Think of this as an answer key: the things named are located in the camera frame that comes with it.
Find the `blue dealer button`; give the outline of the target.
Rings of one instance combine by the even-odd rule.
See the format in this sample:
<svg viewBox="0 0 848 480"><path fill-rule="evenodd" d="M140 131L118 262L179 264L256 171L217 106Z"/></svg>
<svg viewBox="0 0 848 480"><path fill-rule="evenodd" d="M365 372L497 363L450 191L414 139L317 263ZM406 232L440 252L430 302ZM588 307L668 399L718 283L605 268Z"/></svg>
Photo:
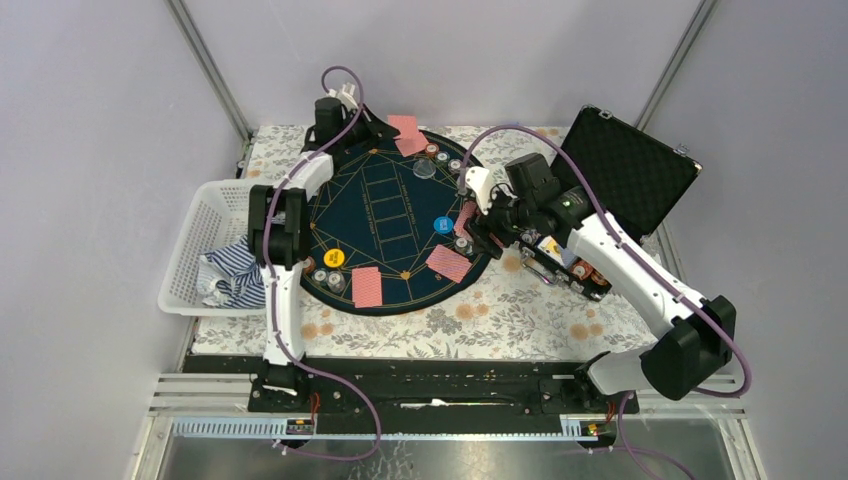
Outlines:
<svg viewBox="0 0 848 480"><path fill-rule="evenodd" d="M448 235L454 231L454 221L449 216L439 216L433 221L433 229L441 235Z"/></svg>

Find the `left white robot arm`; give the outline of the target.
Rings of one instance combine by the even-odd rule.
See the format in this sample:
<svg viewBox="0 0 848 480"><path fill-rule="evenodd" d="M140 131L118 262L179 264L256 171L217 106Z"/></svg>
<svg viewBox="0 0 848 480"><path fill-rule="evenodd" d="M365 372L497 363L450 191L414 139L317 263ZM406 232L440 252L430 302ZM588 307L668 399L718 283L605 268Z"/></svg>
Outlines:
<svg viewBox="0 0 848 480"><path fill-rule="evenodd" d="M363 103L320 98L294 166L276 183L256 184L249 191L246 240L259 266L266 303L263 360L277 378L272 398L285 410L301 409L310 397L308 381L294 374L305 354L298 292L311 249L308 203L339 173L346 150L396 133Z"/></svg>

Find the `red five chip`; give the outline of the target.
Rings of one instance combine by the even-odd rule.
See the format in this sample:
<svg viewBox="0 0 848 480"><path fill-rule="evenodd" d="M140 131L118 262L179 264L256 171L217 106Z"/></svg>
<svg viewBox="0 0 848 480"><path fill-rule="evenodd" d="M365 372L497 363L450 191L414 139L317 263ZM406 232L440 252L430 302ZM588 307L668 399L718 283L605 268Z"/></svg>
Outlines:
<svg viewBox="0 0 848 480"><path fill-rule="evenodd" d="M425 146L424 153L430 158L435 158L440 153L440 147L438 144L430 142Z"/></svg>
<svg viewBox="0 0 848 480"><path fill-rule="evenodd" d="M311 256L307 257L303 262L303 273L309 274L312 271L314 271L315 268L316 268L315 260Z"/></svg>

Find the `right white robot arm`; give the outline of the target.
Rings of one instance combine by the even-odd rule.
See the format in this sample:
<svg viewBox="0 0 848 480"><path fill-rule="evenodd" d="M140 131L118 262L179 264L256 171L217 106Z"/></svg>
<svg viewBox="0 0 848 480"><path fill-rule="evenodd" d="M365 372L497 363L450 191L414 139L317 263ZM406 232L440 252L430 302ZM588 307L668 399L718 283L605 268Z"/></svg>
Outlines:
<svg viewBox="0 0 848 480"><path fill-rule="evenodd" d="M735 307L723 296L706 299L648 256L605 211L586 182L566 189L540 154L506 166L508 191L499 191L483 167L462 167L459 185L480 214L467 222L474 241L492 256L508 240L534 230L589 263L635 308L654 343L602 353L575 373L573 396L597 412L614 394L653 389L680 400L733 357Z"/></svg>

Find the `yellow dealer button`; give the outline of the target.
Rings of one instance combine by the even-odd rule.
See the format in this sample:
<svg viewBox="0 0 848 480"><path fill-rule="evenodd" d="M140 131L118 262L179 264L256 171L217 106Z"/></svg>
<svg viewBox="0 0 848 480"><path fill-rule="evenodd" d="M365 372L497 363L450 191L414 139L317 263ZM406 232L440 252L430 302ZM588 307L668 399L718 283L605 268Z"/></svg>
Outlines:
<svg viewBox="0 0 848 480"><path fill-rule="evenodd" d="M331 248L323 255L323 263L326 267L337 269L344 265L346 260L345 252L340 248Z"/></svg>

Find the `red card deck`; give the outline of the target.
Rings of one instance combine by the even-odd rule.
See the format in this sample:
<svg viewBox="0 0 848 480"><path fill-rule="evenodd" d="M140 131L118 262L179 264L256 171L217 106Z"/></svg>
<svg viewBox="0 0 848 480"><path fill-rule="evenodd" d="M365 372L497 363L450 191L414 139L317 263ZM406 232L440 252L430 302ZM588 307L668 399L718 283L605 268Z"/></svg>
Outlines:
<svg viewBox="0 0 848 480"><path fill-rule="evenodd" d="M471 234L466 229L466 223L469 220L473 220L477 213L477 204L473 200L466 200L463 202L458 216L454 222L454 233L459 238L464 238L466 240L471 240Z"/></svg>

